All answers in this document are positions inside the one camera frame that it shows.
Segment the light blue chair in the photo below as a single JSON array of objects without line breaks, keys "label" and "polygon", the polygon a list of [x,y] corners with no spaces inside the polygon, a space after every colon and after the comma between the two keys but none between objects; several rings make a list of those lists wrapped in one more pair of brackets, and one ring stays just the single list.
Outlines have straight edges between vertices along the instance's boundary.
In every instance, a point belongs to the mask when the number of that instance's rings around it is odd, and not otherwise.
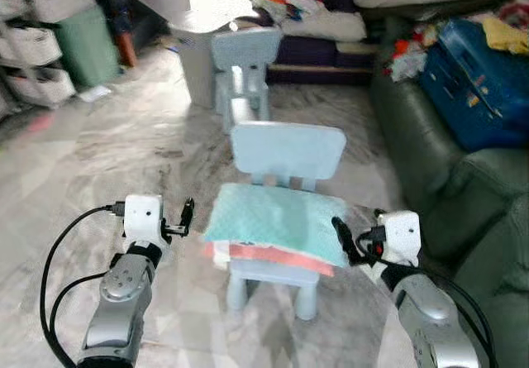
[{"label": "light blue chair", "polygon": [[[299,177],[302,189],[314,192],[318,179],[329,179],[335,174],[346,137],[332,127],[242,122],[231,130],[231,144],[236,168],[251,174],[253,184],[263,184],[265,175],[274,175],[277,186],[289,188],[290,179]],[[269,281],[299,287],[296,315],[303,320],[315,317],[318,273],[268,261],[237,259],[231,260],[230,272],[226,296],[229,309],[245,306],[247,280]]]},{"label": "light blue chair", "polygon": [[281,37],[279,28],[259,27],[212,38],[213,61],[221,71],[215,78],[215,109],[226,134],[238,122],[270,119],[266,66],[274,62]]}]

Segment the green container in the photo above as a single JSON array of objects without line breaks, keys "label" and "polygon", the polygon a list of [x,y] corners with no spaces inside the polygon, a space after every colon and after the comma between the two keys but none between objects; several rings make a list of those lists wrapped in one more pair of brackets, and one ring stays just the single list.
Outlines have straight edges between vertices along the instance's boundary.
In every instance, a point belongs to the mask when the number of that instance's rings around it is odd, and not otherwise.
[{"label": "green container", "polygon": [[56,26],[62,63],[76,84],[94,87],[118,75],[117,49],[99,6],[64,19]]}]

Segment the marble floor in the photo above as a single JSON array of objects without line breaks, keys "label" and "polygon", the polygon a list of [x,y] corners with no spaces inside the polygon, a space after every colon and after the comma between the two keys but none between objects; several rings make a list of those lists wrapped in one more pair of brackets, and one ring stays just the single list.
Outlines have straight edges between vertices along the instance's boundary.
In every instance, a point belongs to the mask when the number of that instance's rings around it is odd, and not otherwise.
[{"label": "marble floor", "polygon": [[[294,291],[259,284],[242,313],[226,311],[227,273],[202,255],[202,234],[219,187],[247,181],[232,164],[221,118],[190,104],[179,58],[159,47],[109,84],[95,103],[73,100],[0,123],[0,355],[3,367],[57,367],[38,321],[45,255],[81,212],[127,194],[163,194],[175,222],[195,198],[193,231],[160,264],[145,314],[138,367],[413,366],[410,344],[388,297],[357,269],[321,280],[318,316],[294,318]],[[346,151],[318,191],[362,207],[404,206],[365,88],[274,85],[275,120],[339,127]],[[100,213],[82,222],[55,256],[49,302],[72,279],[105,270],[121,251],[122,225]],[[59,339],[75,359],[98,282],[64,300]]]}]

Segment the pink towel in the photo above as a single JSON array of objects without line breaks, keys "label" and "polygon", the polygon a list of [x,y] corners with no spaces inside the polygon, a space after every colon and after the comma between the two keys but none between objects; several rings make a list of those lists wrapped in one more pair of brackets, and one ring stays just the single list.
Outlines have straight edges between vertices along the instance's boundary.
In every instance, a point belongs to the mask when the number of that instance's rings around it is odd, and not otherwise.
[{"label": "pink towel", "polygon": [[[204,248],[204,255],[213,258],[213,243],[208,242]],[[237,259],[259,259],[302,267],[307,270],[316,271],[321,275],[334,276],[332,265],[321,260],[309,258],[308,256],[287,252],[273,246],[243,246],[241,244],[230,244],[230,257]]]}]

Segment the leather sofa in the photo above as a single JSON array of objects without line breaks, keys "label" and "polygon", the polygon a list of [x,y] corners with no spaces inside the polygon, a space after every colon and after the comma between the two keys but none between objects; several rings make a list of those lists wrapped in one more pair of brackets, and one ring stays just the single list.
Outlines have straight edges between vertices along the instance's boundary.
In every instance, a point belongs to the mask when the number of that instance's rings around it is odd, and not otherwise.
[{"label": "leather sofa", "polygon": [[415,81],[396,84],[383,74],[393,43],[410,30],[410,22],[386,18],[371,101],[409,207],[421,216],[422,264],[452,276],[477,301],[500,367],[527,367],[529,153],[464,151]]}]

